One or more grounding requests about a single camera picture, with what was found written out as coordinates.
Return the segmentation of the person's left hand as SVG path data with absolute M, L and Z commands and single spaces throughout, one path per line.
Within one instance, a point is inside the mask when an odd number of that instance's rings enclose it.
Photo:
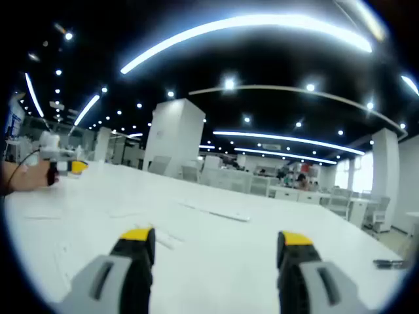
M 41 160 L 34 166 L 21 166 L 14 177 L 16 191 L 31 191 L 52 186 L 59 181 L 58 172 L 47 160 Z

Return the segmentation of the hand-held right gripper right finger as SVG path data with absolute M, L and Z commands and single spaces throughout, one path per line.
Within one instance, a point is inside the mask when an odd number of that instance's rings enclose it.
M 370 312 L 356 284 L 302 234 L 278 233 L 277 270 L 280 313 Z

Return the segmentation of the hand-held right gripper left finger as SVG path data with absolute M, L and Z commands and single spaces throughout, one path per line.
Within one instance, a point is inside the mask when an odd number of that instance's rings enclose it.
M 109 254 L 99 255 L 72 279 L 55 304 L 58 313 L 148 313 L 155 263 L 155 229 L 120 236 Z

